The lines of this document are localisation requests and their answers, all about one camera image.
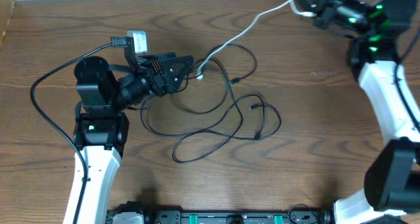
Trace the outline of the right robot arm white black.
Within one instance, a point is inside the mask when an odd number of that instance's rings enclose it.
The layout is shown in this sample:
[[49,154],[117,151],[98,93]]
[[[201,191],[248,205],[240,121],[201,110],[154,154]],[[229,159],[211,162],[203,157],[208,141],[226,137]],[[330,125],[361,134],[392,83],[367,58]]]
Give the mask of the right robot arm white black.
[[322,210],[318,223],[401,223],[419,211],[419,107],[406,82],[398,38],[411,26],[418,0],[292,0],[314,25],[350,31],[347,61],[375,112],[384,149],[355,194]]

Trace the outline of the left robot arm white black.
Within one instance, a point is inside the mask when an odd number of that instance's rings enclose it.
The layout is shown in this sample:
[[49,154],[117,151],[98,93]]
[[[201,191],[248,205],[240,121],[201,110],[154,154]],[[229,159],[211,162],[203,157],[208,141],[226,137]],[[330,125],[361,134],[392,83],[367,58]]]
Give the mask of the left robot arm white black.
[[191,55],[126,55],[128,66],[100,56],[80,60],[74,69],[77,92],[73,142],[75,173],[65,223],[104,223],[110,191],[127,141],[124,111],[148,97],[178,91],[194,63]]

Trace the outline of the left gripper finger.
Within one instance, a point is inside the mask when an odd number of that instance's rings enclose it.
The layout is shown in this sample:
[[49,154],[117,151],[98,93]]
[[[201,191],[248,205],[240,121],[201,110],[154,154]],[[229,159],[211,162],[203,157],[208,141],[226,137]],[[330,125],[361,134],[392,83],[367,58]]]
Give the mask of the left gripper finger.
[[164,89],[166,93],[175,93],[178,91],[193,63],[194,58],[191,55],[168,58],[159,62],[165,82]]
[[142,55],[141,58],[144,61],[141,63],[142,66],[156,66],[162,60],[167,60],[170,58],[175,58],[176,54],[174,52],[170,53],[161,53],[161,54],[154,54],[154,55]]

